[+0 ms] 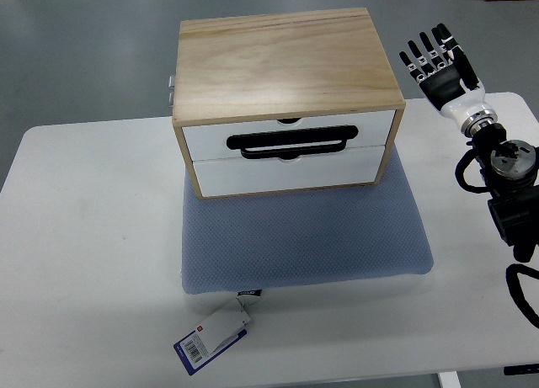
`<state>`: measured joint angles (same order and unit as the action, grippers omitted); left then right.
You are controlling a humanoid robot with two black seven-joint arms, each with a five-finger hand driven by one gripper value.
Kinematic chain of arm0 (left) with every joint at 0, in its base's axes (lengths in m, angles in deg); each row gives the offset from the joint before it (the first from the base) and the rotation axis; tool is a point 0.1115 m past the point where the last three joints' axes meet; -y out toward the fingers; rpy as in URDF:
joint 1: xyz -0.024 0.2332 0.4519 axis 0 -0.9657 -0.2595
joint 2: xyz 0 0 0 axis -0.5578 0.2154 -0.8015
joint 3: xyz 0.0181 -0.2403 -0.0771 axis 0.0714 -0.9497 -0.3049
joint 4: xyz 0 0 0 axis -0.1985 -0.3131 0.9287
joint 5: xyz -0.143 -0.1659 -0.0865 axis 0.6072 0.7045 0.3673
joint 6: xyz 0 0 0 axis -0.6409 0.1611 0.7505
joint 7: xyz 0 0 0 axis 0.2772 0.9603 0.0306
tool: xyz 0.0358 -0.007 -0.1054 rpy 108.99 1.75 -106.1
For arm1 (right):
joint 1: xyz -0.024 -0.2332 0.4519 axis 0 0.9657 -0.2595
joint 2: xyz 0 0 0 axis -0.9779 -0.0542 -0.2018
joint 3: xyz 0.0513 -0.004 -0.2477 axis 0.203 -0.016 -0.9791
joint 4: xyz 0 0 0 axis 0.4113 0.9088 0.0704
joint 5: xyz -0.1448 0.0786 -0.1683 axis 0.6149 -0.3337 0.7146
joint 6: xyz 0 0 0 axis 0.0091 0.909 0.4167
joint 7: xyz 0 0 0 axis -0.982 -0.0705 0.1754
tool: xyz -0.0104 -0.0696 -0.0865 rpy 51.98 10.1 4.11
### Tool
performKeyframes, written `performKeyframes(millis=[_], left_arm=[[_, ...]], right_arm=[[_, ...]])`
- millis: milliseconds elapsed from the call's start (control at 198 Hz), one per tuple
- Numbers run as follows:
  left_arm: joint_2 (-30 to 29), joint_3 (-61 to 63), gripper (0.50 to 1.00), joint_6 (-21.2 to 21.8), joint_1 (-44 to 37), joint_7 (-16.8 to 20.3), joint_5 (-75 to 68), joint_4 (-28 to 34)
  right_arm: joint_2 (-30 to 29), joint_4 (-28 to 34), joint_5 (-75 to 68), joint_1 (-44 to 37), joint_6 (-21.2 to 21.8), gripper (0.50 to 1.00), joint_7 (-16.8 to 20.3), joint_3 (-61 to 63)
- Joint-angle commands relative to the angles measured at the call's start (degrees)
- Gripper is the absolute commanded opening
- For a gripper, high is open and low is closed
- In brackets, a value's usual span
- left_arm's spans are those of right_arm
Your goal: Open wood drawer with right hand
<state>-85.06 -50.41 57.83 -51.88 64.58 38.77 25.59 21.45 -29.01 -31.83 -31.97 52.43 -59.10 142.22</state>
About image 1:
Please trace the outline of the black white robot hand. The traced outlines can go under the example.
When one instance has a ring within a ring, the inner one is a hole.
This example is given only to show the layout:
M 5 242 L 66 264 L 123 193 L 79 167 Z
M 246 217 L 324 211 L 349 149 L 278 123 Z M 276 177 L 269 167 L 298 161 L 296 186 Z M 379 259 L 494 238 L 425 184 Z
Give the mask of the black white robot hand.
M 444 24 L 419 34 L 424 49 L 410 40 L 409 51 L 399 52 L 409 75 L 423 95 L 460 132 L 473 137 L 481 128 L 497 122 L 498 115 L 485 101 L 485 89 L 466 53 Z

